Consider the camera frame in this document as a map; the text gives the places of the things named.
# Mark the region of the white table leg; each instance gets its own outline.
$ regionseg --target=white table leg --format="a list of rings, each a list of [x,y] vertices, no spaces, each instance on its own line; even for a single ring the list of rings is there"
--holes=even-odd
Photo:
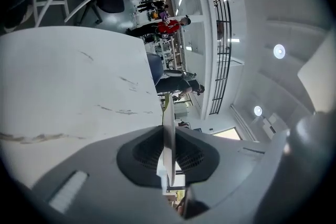
[[[37,1],[36,0],[33,0],[33,13],[34,13],[34,20],[35,20],[35,24],[36,24],[37,20],[38,20]]]
[[[69,16],[69,6],[68,6],[68,1],[64,0],[64,9],[65,9],[65,14],[67,17]]]
[[[43,7],[43,9],[41,10],[41,13],[40,15],[38,16],[38,20],[37,20],[37,23],[35,24],[35,27],[38,27],[42,21],[42,18],[43,16],[45,15],[50,3],[52,2],[53,0],[47,0],[47,3],[46,5]]]
[[[83,1],[81,4],[79,4],[77,6],[77,8],[75,8],[64,20],[64,22],[66,23],[77,11],[79,11],[83,6],[85,6],[89,1],[91,0],[85,0]]]

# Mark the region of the person in red jacket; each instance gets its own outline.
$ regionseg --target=person in red jacket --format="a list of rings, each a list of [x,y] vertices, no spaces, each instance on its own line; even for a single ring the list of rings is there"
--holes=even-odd
[[[182,26],[189,25],[190,23],[191,20],[189,19],[188,15],[186,15],[180,21],[170,20],[169,24],[167,25],[164,22],[158,22],[158,23],[146,24],[133,30],[127,29],[126,34],[133,37],[140,37],[147,34],[171,35],[176,33]]]

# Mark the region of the blue chair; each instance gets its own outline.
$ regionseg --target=blue chair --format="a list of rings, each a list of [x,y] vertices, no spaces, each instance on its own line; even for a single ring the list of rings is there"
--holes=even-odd
[[[154,85],[156,85],[163,76],[161,57],[156,54],[147,54],[147,59],[151,69]]]

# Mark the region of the round ceiling light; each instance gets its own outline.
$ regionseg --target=round ceiling light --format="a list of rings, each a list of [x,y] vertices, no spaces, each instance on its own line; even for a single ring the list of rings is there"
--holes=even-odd
[[[261,108],[260,106],[257,105],[257,106],[254,108],[254,113],[255,113],[256,116],[261,116],[261,114],[262,114],[262,108]]]
[[[282,59],[283,57],[285,57],[286,51],[283,45],[277,44],[274,47],[273,53],[275,57],[277,57],[278,59]]]

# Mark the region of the wooden desk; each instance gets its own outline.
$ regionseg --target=wooden desk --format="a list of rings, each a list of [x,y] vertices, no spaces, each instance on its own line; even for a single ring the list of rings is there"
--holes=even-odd
[[[0,50],[3,161],[28,187],[94,141],[162,124],[141,39],[40,27],[1,36]]]

